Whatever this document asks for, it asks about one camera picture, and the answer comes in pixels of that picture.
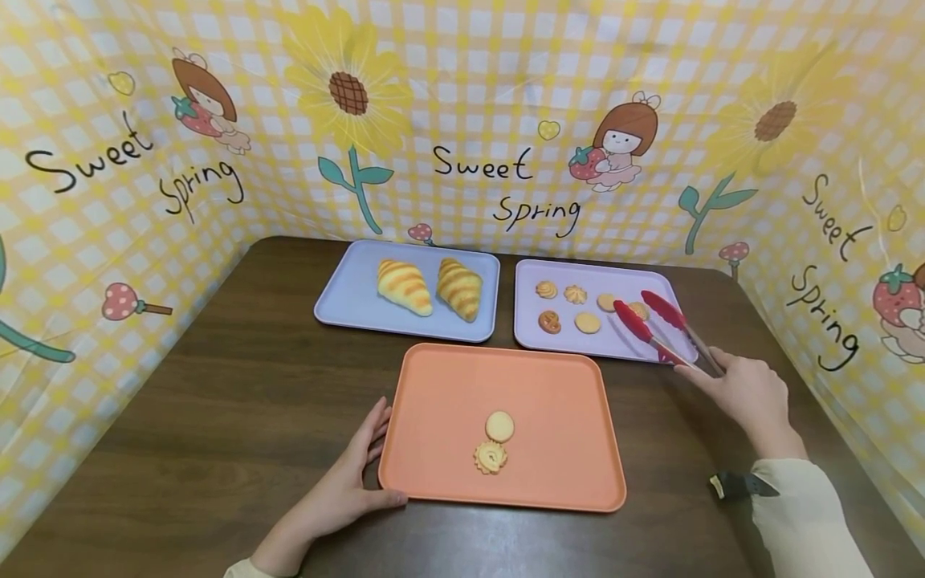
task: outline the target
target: tray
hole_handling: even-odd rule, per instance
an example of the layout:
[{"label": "tray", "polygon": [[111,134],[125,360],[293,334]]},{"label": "tray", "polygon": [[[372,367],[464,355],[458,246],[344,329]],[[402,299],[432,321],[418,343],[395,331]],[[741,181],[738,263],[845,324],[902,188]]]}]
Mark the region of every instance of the tray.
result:
[{"label": "tray", "polygon": [[[552,281],[559,293],[553,299],[541,298],[537,295],[540,281]],[[565,288],[570,285],[578,285],[587,291],[584,304],[576,305],[565,300]],[[597,303],[601,293],[611,293],[614,298],[627,303],[642,301],[640,293],[645,289],[658,293],[674,306],[678,305],[672,284],[658,273],[525,259],[517,264],[514,280],[514,338],[531,350],[567,351],[658,363],[659,355],[655,348],[634,337],[617,314],[601,311]],[[539,314],[546,310],[559,314],[562,330],[556,335],[543,331],[539,326]],[[592,313],[600,319],[597,333],[588,335],[578,330],[574,318],[581,312]],[[697,360],[697,348],[681,330],[652,312],[647,324],[656,337],[670,344],[682,357],[691,363]]]},{"label": "tray", "polygon": [[[626,482],[598,366],[583,355],[422,343],[401,366],[379,481],[411,498],[611,512]],[[497,474],[475,467],[497,410]]]},{"label": "tray", "polygon": [[[472,323],[461,319],[437,296],[437,272],[446,257],[459,260],[482,277],[482,301]],[[434,304],[430,316],[415,315],[378,294],[379,262],[383,259],[407,261],[421,269]],[[497,257],[483,252],[357,240],[347,248],[314,305],[314,317],[332,326],[479,343],[495,330],[500,268]]]}]

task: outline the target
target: sunflower center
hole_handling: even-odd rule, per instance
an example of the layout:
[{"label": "sunflower center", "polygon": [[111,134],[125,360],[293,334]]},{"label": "sunflower center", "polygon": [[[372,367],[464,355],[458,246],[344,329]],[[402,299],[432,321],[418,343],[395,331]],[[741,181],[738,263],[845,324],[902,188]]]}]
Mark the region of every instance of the sunflower center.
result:
[{"label": "sunflower center", "polygon": [[796,116],[796,103],[785,101],[771,107],[755,125],[755,138],[762,142],[770,142],[781,136],[781,133],[790,126]]},{"label": "sunflower center", "polygon": [[369,97],[366,87],[356,77],[346,72],[335,72],[327,84],[331,97],[338,104],[340,110],[348,115],[361,116],[366,113],[369,106]]}]

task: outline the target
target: brown table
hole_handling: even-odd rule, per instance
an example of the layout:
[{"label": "brown table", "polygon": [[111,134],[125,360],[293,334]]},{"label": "brown table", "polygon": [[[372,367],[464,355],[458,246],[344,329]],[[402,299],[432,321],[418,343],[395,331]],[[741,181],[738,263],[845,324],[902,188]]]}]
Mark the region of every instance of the brown table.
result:
[{"label": "brown table", "polygon": [[[322,475],[419,338],[322,326],[315,300],[345,243],[257,243],[116,420],[0,575],[205,577],[248,556]],[[501,256],[498,322],[516,348]],[[829,473],[875,575],[925,575],[912,546],[745,293],[726,275],[671,280],[701,336],[791,385],[792,418]],[[746,502],[718,505],[718,467],[747,469],[736,426],[667,367],[598,360],[629,497],[612,515],[412,503],[319,541],[306,576],[771,576]],[[376,482],[374,468],[367,482]]]}]

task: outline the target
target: sunflower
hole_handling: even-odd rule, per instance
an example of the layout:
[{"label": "sunflower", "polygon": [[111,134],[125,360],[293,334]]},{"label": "sunflower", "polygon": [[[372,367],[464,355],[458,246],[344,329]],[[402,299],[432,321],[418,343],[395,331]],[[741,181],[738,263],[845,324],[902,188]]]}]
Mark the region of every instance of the sunflower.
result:
[{"label": "sunflower", "polygon": [[804,44],[774,53],[724,106],[720,129],[707,138],[705,163],[737,175],[766,176],[802,151],[816,148],[842,117],[852,80],[835,76],[846,61],[833,45]]},{"label": "sunflower", "polygon": [[342,149],[388,153],[411,129],[404,67],[394,52],[377,54],[377,42],[375,26],[354,25],[339,7],[329,18],[317,6],[290,21],[283,41],[295,60],[285,77],[302,91],[300,109]]}]

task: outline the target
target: backdrop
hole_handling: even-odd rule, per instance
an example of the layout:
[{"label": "backdrop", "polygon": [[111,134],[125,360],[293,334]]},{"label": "backdrop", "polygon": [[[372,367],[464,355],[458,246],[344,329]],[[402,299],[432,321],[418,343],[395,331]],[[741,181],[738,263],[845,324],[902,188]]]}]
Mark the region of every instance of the backdrop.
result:
[{"label": "backdrop", "polygon": [[719,269],[925,547],[921,2],[0,15],[0,554],[271,235]]}]

